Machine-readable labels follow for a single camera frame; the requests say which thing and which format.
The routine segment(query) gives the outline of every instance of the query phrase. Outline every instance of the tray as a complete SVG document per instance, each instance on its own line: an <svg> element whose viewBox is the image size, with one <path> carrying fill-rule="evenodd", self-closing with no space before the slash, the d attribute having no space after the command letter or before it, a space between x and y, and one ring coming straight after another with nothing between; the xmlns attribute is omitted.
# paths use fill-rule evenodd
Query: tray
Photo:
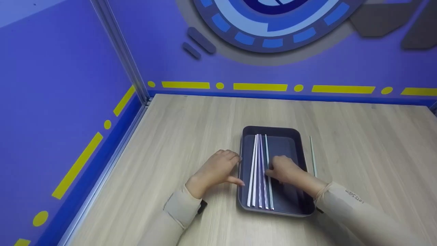
<svg viewBox="0 0 437 246"><path fill-rule="evenodd" d="M248 211L280 214L292 217L306 217L311 215L316 207L314 200L307 193L289 184L280 184L277 180L271 179L274 210L247 206L249 192L250 170L252 166L252 153L255 134L262 135L264 154L265 134L267 135L269 156L272 159L276 155L285 155L291 158L302 170L307 172L305 156L302 148L302 140L297 130L292 128L258 127L247 126L243 129L241 137L240 156L243 158L239 166L238 177L244 181L246 186L240 186L237 190L237 200L240 206Z"/></svg>

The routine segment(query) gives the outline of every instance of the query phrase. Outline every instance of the beige sleeve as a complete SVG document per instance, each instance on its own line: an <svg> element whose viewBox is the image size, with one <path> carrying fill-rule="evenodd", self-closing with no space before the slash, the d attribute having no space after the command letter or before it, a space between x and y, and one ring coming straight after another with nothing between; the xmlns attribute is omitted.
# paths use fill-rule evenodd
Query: beige sleeve
<svg viewBox="0 0 437 246"><path fill-rule="evenodd" d="M191 196L185 185L175 191L141 238L138 246L175 246L191 224L201 200Z"/></svg>
<svg viewBox="0 0 437 246"><path fill-rule="evenodd" d="M345 225L365 245L429 245L339 184L330 183L320 191L316 197L316 205Z"/></svg>

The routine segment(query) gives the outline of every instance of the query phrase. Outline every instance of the purple wall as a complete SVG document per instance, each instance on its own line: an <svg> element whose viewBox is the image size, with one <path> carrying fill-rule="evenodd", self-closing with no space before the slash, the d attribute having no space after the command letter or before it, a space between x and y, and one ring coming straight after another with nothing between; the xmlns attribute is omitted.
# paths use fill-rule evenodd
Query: purple wall
<svg viewBox="0 0 437 246"><path fill-rule="evenodd" d="M52 192L98 131L99 150L131 83L88 0L46 8L0 37L0 244L33 245L88 166L61 200ZM35 227L40 211L49 217Z"/></svg>
<svg viewBox="0 0 437 246"><path fill-rule="evenodd" d="M298 98L313 100L348 101L359 97L364 102L411 102L414 100L435 101L437 96L400 95L405 87L437 88L435 60L437 49L405 51L400 47L403 36L424 8L422 2L410 22L380 39L364 39L356 32L351 33L332 47L301 61L280 66L255 66L230 59L218 47L214 55L208 55L188 36L187 16L181 14L183 0L162 4L159 1L109 0L121 31L136 61L144 82L153 81L155 87L147 85L150 94L188 93L226 96L254 96ZM211 42L222 42L211 33ZM202 55L193 59L182 50L182 42L188 42ZM164 88L161 81L210 82L210 89ZM216 83L223 83L217 89ZM278 83L288 84L281 91L236 91L233 83ZM293 90L297 84L303 90ZM313 85L356 85L375 86L372 94L342 94L311 92ZM381 90L393 87L383 95Z"/></svg>

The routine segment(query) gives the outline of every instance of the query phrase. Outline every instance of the tabletop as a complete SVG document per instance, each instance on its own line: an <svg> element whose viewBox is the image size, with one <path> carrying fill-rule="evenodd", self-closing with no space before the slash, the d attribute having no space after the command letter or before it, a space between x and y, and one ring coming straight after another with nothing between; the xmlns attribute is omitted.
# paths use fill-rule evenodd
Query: tabletop
<svg viewBox="0 0 437 246"><path fill-rule="evenodd" d="M300 132L309 172L353 190L437 245L437 118L423 106L156 95L71 245L136 245L173 191L245 126ZM179 246L330 246L314 216L244 211L236 187L210 190Z"/></svg>

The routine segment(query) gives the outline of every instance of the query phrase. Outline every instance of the blue baseboard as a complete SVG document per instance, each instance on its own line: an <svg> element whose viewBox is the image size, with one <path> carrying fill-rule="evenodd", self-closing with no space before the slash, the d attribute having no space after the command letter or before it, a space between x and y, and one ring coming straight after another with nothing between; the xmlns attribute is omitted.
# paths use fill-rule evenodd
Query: blue baseboard
<svg viewBox="0 0 437 246"><path fill-rule="evenodd" d="M322 101L322 102L359 102L359 103L382 103L400 105L421 105L431 107L435 99L399 99L399 98L371 98L371 97L345 97L345 96L309 96L309 95L274 95L261 93L221 93L204 91L154 91L148 90L151 97L157 93L174 95L197 95L197 96L222 96L222 97L241 97L241 98L264 98L264 99L284 99L302 101Z"/></svg>
<svg viewBox="0 0 437 246"><path fill-rule="evenodd" d="M111 156L140 110L140 107L141 102L138 96L135 95L129 105L125 108L117 125L89 163L88 168L84 171L82 177L79 179L68 197L63 201L61 208L39 238L36 245L51 246L58 244L80 207L86 200L88 194L94 187L103 169L111 159Z"/></svg>

